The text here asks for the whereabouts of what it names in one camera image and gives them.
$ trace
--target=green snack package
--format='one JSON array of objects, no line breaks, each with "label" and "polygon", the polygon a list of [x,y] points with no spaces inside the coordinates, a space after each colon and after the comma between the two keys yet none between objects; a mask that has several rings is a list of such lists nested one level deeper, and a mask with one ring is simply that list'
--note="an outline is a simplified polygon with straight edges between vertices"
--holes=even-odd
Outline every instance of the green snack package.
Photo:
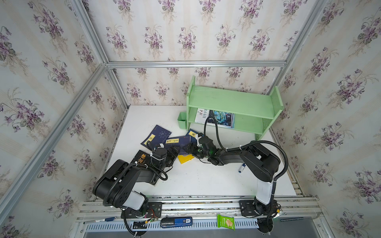
[{"label": "green snack package", "polygon": [[217,226],[235,230],[234,217],[223,217],[221,215],[217,215]]}]

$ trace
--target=magazine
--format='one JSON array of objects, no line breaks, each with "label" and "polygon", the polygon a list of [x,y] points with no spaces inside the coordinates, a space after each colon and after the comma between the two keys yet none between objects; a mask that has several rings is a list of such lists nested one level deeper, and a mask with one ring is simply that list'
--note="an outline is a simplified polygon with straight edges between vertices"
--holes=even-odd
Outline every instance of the magazine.
[{"label": "magazine", "polygon": [[[205,124],[205,120],[208,116],[214,116],[217,120],[217,124],[220,127],[234,128],[234,114],[230,112],[219,112],[208,109],[197,109],[195,123]],[[214,125],[213,119],[208,120],[208,125]]]}]

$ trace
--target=black mounting plate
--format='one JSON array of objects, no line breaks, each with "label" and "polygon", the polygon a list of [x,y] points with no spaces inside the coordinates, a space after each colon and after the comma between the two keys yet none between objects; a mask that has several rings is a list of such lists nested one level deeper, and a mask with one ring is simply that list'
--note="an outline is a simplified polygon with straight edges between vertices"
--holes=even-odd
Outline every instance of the black mounting plate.
[{"label": "black mounting plate", "polygon": [[255,206],[253,205],[253,202],[254,202],[254,200],[239,200],[241,215],[243,215],[243,216],[256,216],[256,215],[258,215],[254,211]]},{"label": "black mounting plate", "polygon": [[[152,217],[152,210],[155,212],[156,217],[160,217],[162,215],[162,204],[161,202],[154,202],[154,203],[148,203],[148,210],[147,214],[144,216],[144,218],[151,218]],[[131,208],[126,209],[126,218],[138,218],[134,214],[131,213]]]}]

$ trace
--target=wall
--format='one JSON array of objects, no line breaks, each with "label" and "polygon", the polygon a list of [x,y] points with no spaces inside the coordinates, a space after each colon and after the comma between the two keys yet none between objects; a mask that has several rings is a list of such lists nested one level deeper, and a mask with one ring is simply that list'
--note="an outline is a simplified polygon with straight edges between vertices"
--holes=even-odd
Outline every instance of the wall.
[{"label": "wall", "polygon": [[[86,1],[110,61],[283,60],[315,1]],[[118,69],[133,105],[182,105],[196,84],[266,93],[279,67]]]},{"label": "wall", "polygon": [[[70,1],[0,1],[0,196],[99,62]],[[122,109],[101,78],[0,237],[67,237],[73,213],[90,198]]]},{"label": "wall", "polygon": [[280,88],[273,129],[336,237],[379,237],[381,3],[329,1]]}]

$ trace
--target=shelf top board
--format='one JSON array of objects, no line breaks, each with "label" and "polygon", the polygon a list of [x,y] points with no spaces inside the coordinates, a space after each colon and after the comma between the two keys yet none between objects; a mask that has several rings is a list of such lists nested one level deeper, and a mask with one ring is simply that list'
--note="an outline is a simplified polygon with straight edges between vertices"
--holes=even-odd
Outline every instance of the shelf top board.
[{"label": "shelf top board", "polygon": [[189,106],[268,119],[275,116],[272,100],[268,95],[202,86],[193,86]]}]

